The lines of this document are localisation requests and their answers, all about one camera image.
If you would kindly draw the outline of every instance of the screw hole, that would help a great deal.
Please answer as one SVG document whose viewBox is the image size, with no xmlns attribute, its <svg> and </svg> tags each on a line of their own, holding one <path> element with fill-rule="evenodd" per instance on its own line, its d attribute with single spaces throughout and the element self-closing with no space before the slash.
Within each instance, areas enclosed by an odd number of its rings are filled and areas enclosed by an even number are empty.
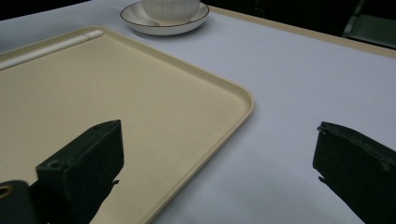
<svg viewBox="0 0 396 224">
<path fill-rule="evenodd" d="M 14 188 L 10 185 L 4 185 L 0 187 L 0 199 L 7 197 Z"/>
</svg>

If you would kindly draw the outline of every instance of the saucer rim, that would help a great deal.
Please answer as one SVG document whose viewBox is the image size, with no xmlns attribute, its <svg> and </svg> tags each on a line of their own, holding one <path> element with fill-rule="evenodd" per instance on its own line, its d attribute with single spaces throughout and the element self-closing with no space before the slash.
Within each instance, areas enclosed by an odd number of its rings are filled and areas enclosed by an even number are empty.
<svg viewBox="0 0 396 224">
<path fill-rule="evenodd" d="M 204 18 L 209 14 L 209 12 L 210 12 L 210 8 L 209 8 L 209 6 L 208 6 L 207 4 L 205 4 L 205 3 L 200 3 L 200 7 L 201 7 L 201 6 L 204 6 L 204 7 L 206 7 L 206 9 L 207 9 L 207 10 L 205 11 L 205 13 L 202 14 L 202 16 L 200 16 L 197 20 L 188 21 L 188 22 L 183 22 L 183 23 L 181 23 L 181 24 L 175 24 L 175 25 L 160 25 L 160 24 L 158 24 L 158 25 L 146 25 L 146 24 L 141 24 L 141 23 L 136 23 L 136 22 L 133 22 L 133 21 L 126 20 L 126 19 L 122 16 L 123 11 L 127 10 L 128 8 L 135 7 L 136 5 L 139 5 L 139 4 L 141 4 L 141 3 L 140 3 L 140 2 L 137 2 L 137 3 L 133 3 L 133 4 L 129 5 L 128 7 L 126 7 L 125 9 L 123 9 L 123 10 L 121 11 L 120 16 L 122 17 L 123 20 L 125 20 L 125 21 L 128 22 L 128 23 L 131 23 L 131 24 L 137 25 L 137 26 L 141 26 L 141 27 L 149 27 L 149 28 L 167 28 L 167 27 L 172 28 L 172 27 L 179 27 L 179 26 L 188 25 L 188 24 L 195 23 L 195 22 L 198 22 L 198 21 L 204 19 Z"/>
</svg>

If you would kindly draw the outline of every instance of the white tablecloth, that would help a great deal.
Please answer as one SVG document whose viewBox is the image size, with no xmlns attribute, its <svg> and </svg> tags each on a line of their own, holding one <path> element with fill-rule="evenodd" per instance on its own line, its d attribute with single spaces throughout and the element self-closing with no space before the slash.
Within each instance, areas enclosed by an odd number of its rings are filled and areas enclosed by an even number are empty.
<svg viewBox="0 0 396 224">
<path fill-rule="evenodd" d="M 252 93 L 251 117 L 155 223 L 362 223 L 318 180 L 317 127 L 344 125 L 395 149 L 394 59 L 215 12 L 184 35 L 143 35 L 120 17 L 134 2 L 91 0 L 0 21 L 0 52 L 105 26 Z"/>
</svg>

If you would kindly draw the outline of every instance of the table edge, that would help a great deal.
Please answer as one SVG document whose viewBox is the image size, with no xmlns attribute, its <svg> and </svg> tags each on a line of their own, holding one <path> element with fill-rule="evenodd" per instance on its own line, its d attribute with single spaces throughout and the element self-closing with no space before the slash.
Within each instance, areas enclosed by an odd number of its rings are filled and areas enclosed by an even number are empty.
<svg viewBox="0 0 396 224">
<path fill-rule="evenodd" d="M 392 59 L 396 59 L 396 50 L 393 50 L 393 49 L 382 48 L 382 47 L 379 47 L 379 46 L 370 45 L 370 44 L 362 43 L 362 42 L 355 41 L 355 40 L 346 39 L 346 38 L 335 36 L 335 35 L 327 35 L 327 34 L 323 34 L 323 33 L 320 33 L 320 32 L 307 30 L 307 29 L 304 29 L 304 28 L 288 25 L 288 24 L 285 24 L 285 23 L 277 22 L 277 21 L 269 21 L 269 20 L 264 19 L 264 18 L 254 17 L 254 16 L 250 16 L 248 14 L 243 14 L 243 13 L 231 11 L 231 10 L 228 10 L 228 9 L 220 8 L 220 7 L 209 6 L 209 8 L 210 8 L 211 11 L 213 11 L 215 13 L 219 13 L 219 14 L 222 14 L 222 15 L 225 15 L 225 16 L 233 17 L 233 18 L 236 18 L 236 19 L 239 19 L 239 20 L 250 21 L 250 22 L 257 23 L 259 25 L 276 28 L 278 30 L 294 33 L 294 34 L 297 34 L 297 35 L 304 35 L 304 36 L 315 38 L 315 39 L 318 39 L 318 40 L 323 40 L 323 41 L 326 41 L 326 42 L 334 43 L 334 44 L 337 44 L 337 45 L 340 45 L 340 46 L 344 46 L 344 47 L 348 47 L 348 48 L 352 48 L 352 49 L 357 49 L 357 50 L 361 50 L 361 51 L 365 51 L 365 52 L 369 52 L 369 53 L 373 53 L 373 54 L 389 57 L 389 58 L 392 58 Z"/>
</svg>

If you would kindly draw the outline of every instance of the white chopstick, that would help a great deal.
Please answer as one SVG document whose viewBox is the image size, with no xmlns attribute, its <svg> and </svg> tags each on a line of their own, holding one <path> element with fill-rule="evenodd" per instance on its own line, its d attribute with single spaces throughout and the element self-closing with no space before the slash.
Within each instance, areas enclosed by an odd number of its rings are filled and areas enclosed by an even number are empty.
<svg viewBox="0 0 396 224">
<path fill-rule="evenodd" d="M 103 34 L 104 34 L 103 31 L 95 30 L 95 31 L 89 32 L 87 34 L 79 35 L 77 37 L 65 40 L 65 41 L 63 41 L 61 43 L 58 43 L 58 44 L 55 44 L 55 45 L 52 45 L 52 46 L 49 46 L 49 47 L 46 47 L 46 48 L 43 48 L 43 49 L 38 49 L 38 50 L 33 51 L 31 53 L 19 56 L 17 58 L 10 59 L 8 61 L 0 63 L 0 71 L 4 70 L 6 68 L 9 68 L 11 66 L 17 65 L 17 64 L 25 63 L 25 62 L 28 62 L 30 60 L 39 58 L 41 56 L 44 56 L 44 55 L 47 55 L 47 54 L 51 54 L 51 53 L 53 53 L 55 51 L 58 51 L 58 50 L 61 50 L 61 49 L 66 49 L 66 48 L 69 48 L 71 46 L 75 46 L 75 45 L 77 45 L 79 43 L 94 39 L 94 38 L 99 37 L 99 36 L 101 36 Z"/>
</svg>

